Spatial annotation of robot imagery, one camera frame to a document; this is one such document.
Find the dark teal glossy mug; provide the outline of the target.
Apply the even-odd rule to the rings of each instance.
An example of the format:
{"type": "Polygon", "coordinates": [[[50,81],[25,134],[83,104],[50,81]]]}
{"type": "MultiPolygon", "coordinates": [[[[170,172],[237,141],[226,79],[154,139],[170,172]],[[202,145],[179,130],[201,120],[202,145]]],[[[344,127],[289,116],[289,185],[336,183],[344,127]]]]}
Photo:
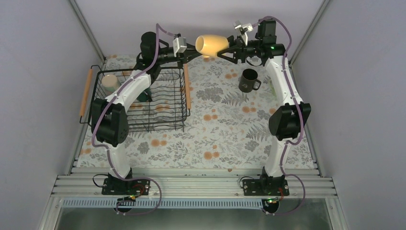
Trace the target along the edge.
{"type": "Polygon", "coordinates": [[[140,102],[152,102],[152,92],[150,88],[145,89],[138,97],[140,102]]]}

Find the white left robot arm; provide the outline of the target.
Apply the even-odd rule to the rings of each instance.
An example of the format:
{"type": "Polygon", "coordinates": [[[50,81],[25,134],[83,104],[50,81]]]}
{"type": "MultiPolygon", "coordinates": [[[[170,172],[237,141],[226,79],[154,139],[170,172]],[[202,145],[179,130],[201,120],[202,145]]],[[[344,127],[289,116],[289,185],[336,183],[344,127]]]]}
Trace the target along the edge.
{"type": "Polygon", "coordinates": [[[93,101],[91,143],[105,150],[110,166],[108,176],[116,178],[114,187],[119,193],[129,193],[134,183],[131,167],[120,149],[129,133],[127,112],[131,104],[156,81],[163,64],[183,65],[198,56],[198,46],[187,43],[179,34],[173,36],[170,46],[160,40],[157,32],[146,32],[141,36],[140,53],[127,80],[104,99],[93,101]]]}

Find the light green mug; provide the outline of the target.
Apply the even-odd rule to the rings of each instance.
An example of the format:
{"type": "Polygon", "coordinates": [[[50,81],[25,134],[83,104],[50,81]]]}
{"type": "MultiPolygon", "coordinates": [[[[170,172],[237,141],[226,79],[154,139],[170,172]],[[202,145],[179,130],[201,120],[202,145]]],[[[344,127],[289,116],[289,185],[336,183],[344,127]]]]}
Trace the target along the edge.
{"type": "Polygon", "coordinates": [[[273,97],[276,98],[277,95],[276,95],[276,92],[275,92],[275,88],[274,88],[274,86],[273,86],[273,84],[272,84],[272,80],[269,80],[269,81],[268,81],[268,85],[269,85],[269,87],[270,87],[270,91],[271,91],[273,97]]]}

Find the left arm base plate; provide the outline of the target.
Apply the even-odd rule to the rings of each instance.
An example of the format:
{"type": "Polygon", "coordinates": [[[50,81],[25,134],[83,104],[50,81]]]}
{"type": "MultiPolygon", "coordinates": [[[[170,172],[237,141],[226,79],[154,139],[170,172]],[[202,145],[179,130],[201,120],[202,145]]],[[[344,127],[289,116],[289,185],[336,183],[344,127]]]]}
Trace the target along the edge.
{"type": "Polygon", "coordinates": [[[107,177],[103,181],[101,194],[117,196],[146,196],[149,193],[150,184],[151,181],[148,179],[123,181],[116,177],[107,177]]]}

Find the black matte mug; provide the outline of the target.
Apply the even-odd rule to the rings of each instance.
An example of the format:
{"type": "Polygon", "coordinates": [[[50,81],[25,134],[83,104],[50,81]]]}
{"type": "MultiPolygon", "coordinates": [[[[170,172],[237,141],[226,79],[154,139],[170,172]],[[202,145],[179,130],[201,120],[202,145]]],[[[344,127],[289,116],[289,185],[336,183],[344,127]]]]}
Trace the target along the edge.
{"type": "Polygon", "coordinates": [[[244,93],[257,91],[262,84],[258,76],[258,73],[254,69],[243,70],[238,85],[240,91],[244,93]]]}

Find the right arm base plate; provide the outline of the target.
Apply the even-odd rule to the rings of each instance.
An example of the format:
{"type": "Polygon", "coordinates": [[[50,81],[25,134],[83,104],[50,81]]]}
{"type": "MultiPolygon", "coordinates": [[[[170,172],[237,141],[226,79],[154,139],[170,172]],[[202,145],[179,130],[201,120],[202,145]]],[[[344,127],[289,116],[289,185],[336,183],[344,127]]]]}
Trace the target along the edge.
{"type": "Polygon", "coordinates": [[[289,196],[287,180],[281,177],[262,179],[243,179],[242,188],[245,196],[289,196]]]}

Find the yellow ceramic mug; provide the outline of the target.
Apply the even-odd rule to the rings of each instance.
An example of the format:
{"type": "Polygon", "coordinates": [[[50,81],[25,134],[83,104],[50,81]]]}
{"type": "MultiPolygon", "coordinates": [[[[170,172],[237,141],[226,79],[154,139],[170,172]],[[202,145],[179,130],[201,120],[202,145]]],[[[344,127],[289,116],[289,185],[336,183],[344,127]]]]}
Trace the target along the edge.
{"type": "Polygon", "coordinates": [[[215,58],[219,51],[229,48],[229,41],[224,36],[205,34],[197,37],[195,49],[204,57],[215,58]]]}

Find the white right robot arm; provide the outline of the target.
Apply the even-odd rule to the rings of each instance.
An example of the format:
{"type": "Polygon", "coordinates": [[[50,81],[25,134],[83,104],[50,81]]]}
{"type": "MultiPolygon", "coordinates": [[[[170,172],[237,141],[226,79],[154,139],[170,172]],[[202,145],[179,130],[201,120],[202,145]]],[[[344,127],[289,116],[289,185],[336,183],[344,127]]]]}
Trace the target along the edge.
{"type": "Polygon", "coordinates": [[[287,46],[277,43],[276,24],[291,38],[287,27],[278,19],[266,16],[255,24],[234,23],[237,38],[229,37],[229,47],[217,53],[232,63],[246,62],[248,57],[258,57],[271,78],[279,108],[269,118],[269,130],[272,136],[271,151],[262,168],[259,179],[252,179],[245,193],[253,195],[288,195],[288,184],[284,171],[285,155],[291,146],[300,144],[304,135],[304,126],[311,112],[311,105],[304,103],[299,95],[289,70],[287,46]]]}

